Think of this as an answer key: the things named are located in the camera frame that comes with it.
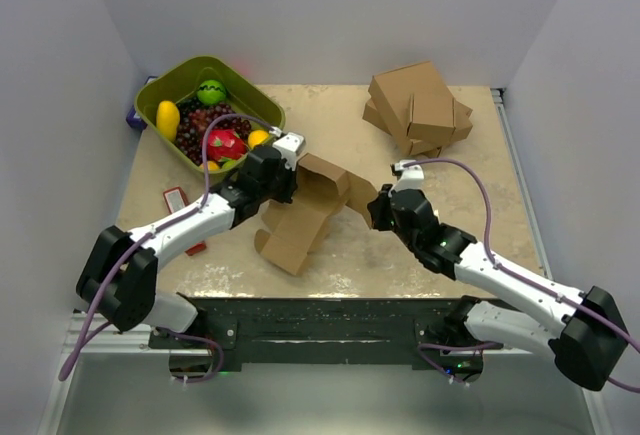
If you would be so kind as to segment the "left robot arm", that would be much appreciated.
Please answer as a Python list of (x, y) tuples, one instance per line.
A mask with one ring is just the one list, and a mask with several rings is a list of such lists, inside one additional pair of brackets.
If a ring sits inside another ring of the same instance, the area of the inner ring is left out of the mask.
[(147, 324), (170, 330), (185, 347), (200, 345), (207, 323), (186, 297), (156, 289), (158, 273), (195, 243), (256, 215), (266, 201), (290, 203), (301, 152), (281, 142), (260, 145), (233, 179), (208, 188), (187, 207), (128, 232), (103, 230), (76, 286), (89, 304), (87, 317), (100, 314), (121, 332)]

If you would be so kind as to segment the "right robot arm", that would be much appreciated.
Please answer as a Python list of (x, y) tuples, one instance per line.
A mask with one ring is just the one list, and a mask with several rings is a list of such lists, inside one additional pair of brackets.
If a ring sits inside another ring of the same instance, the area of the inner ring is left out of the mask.
[(445, 324), (459, 348), (474, 341), (550, 356), (576, 385), (599, 391), (630, 337), (613, 296), (594, 286), (586, 292), (545, 279), (493, 253), (471, 234), (439, 221), (419, 189), (386, 184), (367, 205), (372, 226), (393, 232), (427, 270), (484, 290), (501, 309), (475, 302)]

